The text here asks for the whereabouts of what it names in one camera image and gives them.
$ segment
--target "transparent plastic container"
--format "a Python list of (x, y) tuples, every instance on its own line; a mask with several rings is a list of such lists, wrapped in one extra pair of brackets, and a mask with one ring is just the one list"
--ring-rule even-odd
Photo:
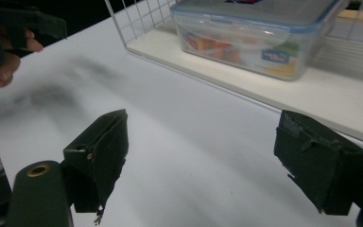
[(171, 8), (181, 49), (259, 74), (303, 74), (348, 0), (183, 0)]

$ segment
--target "table surface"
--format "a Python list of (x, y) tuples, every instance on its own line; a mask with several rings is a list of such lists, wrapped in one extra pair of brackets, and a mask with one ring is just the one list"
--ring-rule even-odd
[[(273, 155), (280, 110), (128, 54), (112, 20), (25, 57), (0, 89), (10, 183), (119, 109), (130, 150), (101, 226), (354, 226), (357, 207), (321, 215), (287, 177)], [(73, 216), (93, 226), (95, 214)]]

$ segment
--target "wire rack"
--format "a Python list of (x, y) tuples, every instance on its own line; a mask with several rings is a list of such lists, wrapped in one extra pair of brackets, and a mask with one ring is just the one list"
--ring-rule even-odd
[[(122, 0), (124, 8), (114, 11), (110, 0), (105, 0), (124, 46), (150, 30), (171, 20), (170, 7), (180, 0)], [(342, 41), (363, 43), (363, 0), (357, 0), (357, 10), (344, 10), (328, 37)]]

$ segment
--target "blue container lid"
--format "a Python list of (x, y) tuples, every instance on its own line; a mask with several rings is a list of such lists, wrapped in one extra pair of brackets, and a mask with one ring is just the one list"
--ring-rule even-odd
[(223, 23), (282, 26), (291, 33), (309, 33), (347, 4), (348, 0), (182, 0), (172, 11)]

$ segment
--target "white shelf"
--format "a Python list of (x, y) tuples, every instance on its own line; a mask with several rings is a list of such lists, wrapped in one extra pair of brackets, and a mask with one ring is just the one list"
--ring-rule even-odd
[(264, 77), (184, 53), (171, 21), (127, 48), (276, 108), (311, 115), (336, 131), (363, 140), (363, 44), (324, 40), (311, 66), (295, 81)]

